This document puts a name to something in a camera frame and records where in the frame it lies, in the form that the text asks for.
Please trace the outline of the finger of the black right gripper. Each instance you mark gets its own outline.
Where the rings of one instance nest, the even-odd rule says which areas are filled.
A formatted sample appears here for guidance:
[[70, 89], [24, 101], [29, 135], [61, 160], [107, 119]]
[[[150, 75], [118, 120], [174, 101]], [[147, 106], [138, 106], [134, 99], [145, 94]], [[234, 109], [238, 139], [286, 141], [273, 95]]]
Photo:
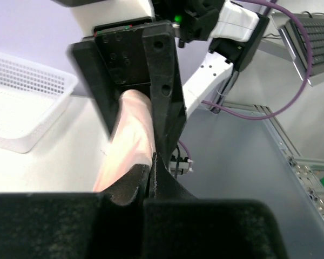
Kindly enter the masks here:
[[186, 124], [174, 28], [155, 22], [143, 30], [143, 47], [150, 76], [150, 99], [156, 151], [165, 168]]
[[81, 82], [94, 98], [109, 135], [112, 135], [119, 111], [119, 92], [100, 54], [95, 39], [83, 38], [69, 46], [69, 59]]

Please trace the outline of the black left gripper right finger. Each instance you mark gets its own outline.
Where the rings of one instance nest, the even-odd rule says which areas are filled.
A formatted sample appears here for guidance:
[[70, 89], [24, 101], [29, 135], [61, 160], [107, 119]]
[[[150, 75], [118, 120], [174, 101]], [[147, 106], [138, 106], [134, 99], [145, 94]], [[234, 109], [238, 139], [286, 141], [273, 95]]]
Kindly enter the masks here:
[[144, 201], [143, 258], [287, 258], [271, 210], [257, 200], [198, 199], [155, 154]]

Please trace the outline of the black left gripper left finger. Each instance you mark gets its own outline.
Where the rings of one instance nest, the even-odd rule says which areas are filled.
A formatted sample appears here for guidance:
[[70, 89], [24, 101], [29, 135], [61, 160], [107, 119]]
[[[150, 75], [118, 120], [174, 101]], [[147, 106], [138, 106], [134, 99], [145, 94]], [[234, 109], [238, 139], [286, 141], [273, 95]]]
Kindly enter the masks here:
[[0, 193], [0, 258], [140, 258], [150, 169], [97, 193]]

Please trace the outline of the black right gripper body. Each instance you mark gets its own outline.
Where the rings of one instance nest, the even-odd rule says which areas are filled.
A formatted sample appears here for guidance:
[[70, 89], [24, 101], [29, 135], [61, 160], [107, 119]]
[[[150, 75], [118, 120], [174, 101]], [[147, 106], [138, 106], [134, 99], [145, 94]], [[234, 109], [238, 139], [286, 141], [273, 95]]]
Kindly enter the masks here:
[[125, 21], [93, 28], [93, 36], [115, 88], [119, 92], [150, 93], [142, 35], [150, 21]]

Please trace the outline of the peach pink bra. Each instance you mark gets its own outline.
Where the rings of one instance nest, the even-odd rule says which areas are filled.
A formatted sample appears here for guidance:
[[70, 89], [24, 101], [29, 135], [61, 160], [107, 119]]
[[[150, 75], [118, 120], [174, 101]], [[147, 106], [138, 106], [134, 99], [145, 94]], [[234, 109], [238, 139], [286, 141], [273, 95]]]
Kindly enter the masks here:
[[150, 99], [137, 90], [128, 90], [120, 96], [119, 102], [114, 133], [94, 184], [94, 192], [113, 185], [134, 165], [152, 166], [156, 145]]

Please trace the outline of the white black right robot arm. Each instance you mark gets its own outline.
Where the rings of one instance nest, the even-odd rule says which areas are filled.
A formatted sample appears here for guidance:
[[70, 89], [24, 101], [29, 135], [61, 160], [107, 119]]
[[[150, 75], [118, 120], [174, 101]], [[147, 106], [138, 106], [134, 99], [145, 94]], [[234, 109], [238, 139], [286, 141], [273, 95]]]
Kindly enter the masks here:
[[149, 98], [159, 160], [168, 165], [200, 101], [251, 62], [268, 18], [232, 1], [59, 1], [83, 38], [73, 67], [113, 134], [120, 95]]

